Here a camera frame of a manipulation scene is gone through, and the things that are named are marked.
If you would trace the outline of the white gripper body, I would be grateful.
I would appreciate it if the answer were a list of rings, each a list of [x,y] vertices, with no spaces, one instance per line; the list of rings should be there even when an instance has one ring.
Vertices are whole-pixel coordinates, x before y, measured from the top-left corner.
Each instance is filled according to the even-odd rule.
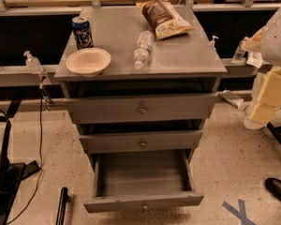
[[[272,68],[254,80],[252,106],[244,120],[249,129],[264,128],[281,109],[281,67]]]

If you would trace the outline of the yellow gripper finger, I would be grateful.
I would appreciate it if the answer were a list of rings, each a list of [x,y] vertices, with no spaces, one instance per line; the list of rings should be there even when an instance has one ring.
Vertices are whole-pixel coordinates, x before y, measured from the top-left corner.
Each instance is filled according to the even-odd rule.
[[[265,126],[273,120],[279,107],[272,107],[264,103],[256,103],[249,115],[249,120],[254,124]]]
[[[281,70],[271,70],[264,76],[258,102],[281,108]]]

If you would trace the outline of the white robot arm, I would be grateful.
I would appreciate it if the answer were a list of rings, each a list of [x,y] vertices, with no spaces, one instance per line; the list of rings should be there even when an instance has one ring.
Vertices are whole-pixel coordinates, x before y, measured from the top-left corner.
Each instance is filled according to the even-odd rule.
[[[244,126],[264,128],[281,109],[281,7],[266,25],[244,45],[248,52],[258,52],[263,61],[272,65],[266,74],[259,73],[252,88],[252,104]]]

